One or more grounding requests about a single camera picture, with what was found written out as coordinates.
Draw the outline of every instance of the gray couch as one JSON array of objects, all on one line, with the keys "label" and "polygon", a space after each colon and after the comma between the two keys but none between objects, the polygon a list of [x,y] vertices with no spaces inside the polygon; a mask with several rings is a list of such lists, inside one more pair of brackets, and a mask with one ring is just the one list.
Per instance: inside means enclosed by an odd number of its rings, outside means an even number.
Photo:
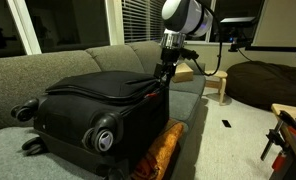
[{"label": "gray couch", "polygon": [[[126,70],[153,73],[161,48],[155,42],[89,48],[41,55],[0,58],[0,179],[98,179],[51,154],[25,157],[21,145],[36,137],[32,122],[10,116],[14,105],[38,97],[66,76],[97,71]],[[170,85],[170,116],[185,124],[165,179],[193,179],[206,106],[201,99],[205,77]]]}]

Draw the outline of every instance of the window blind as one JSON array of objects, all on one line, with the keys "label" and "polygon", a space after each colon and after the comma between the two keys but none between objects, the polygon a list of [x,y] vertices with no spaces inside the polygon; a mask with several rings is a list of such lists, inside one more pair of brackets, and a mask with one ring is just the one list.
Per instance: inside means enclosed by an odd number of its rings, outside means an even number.
[{"label": "window blind", "polygon": [[166,0],[122,0],[125,43],[160,41],[164,33],[161,11]]}]

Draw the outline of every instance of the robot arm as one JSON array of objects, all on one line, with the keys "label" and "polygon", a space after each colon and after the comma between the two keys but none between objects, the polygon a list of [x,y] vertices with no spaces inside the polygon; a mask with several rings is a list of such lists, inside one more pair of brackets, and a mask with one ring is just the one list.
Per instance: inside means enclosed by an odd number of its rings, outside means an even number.
[{"label": "robot arm", "polygon": [[186,35],[199,37],[207,33],[213,17],[196,0],[167,0],[162,9],[166,27],[163,48],[180,49]]}]

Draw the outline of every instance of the suitcase zipper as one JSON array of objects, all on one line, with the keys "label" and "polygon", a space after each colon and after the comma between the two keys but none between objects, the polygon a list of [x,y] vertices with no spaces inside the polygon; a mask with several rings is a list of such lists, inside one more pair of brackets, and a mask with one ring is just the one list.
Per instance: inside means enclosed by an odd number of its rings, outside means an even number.
[{"label": "suitcase zipper", "polygon": [[153,90],[156,87],[155,85],[156,84],[152,84],[141,91],[139,90],[130,96],[124,96],[124,97],[109,96],[109,95],[105,95],[95,91],[90,91],[86,88],[81,88],[77,86],[59,87],[56,89],[49,90],[46,93],[48,93],[49,95],[61,95],[61,94],[84,95],[93,99],[97,99],[104,103],[124,105],[124,104],[131,104],[131,103],[137,102],[141,99],[140,97],[144,98],[145,94],[149,93],[149,91]]},{"label": "suitcase zipper", "polygon": [[132,112],[138,106],[141,106],[142,104],[146,103],[146,101],[148,101],[150,98],[154,98],[154,97],[158,96],[159,93],[160,93],[160,89],[158,89],[152,93],[146,94],[143,97],[144,99],[141,102],[139,102],[136,106],[132,106],[131,108],[128,108],[127,110],[121,112],[120,114],[124,116],[124,115],[128,114],[129,112]]}]

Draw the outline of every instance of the cable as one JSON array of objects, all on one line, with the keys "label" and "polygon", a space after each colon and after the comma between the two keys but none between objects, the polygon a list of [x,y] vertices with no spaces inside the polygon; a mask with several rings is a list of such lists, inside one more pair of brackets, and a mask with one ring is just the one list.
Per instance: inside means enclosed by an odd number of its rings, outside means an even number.
[{"label": "cable", "polygon": [[218,26],[217,28],[218,28],[218,32],[219,32],[219,53],[218,53],[218,55],[217,55],[217,57],[218,57],[218,62],[217,62],[216,70],[215,70],[213,73],[207,74],[207,73],[205,73],[205,71],[203,71],[203,70],[199,67],[198,63],[196,62],[196,59],[194,59],[194,62],[196,63],[196,65],[197,65],[197,67],[198,67],[198,69],[199,69],[199,71],[201,72],[202,75],[205,75],[205,76],[212,76],[212,75],[214,75],[214,74],[217,73],[217,71],[218,71],[218,69],[219,69],[219,67],[220,67],[220,62],[221,62],[221,51],[222,51],[222,30],[221,30],[221,26],[220,26],[219,20],[218,20],[218,18],[217,18],[216,15],[215,15],[215,12],[212,11],[209,7],[207,7],[207,6],[205,5],[205,3],[201,2],[201,0],[197,0],[197,2],[200,3],[200,4],[202,5],[203,8],[207,9],[207,10],[210,12],[210,14],[211,14],[212,17],[214,18],[214,20],[215,20],[215,22],[216,22],[216,24],[217,24],[217,26]]},{"label": "cable", "polygon": [[238,50],[238,52],[239,52],[242,56],[244,56],[248,61],[254,61],[254,60],[248,58],[246,55],[244,55],[244,53],[242,53],[242,52],[240,51],[239,48],[238,48],[237,50]]}]

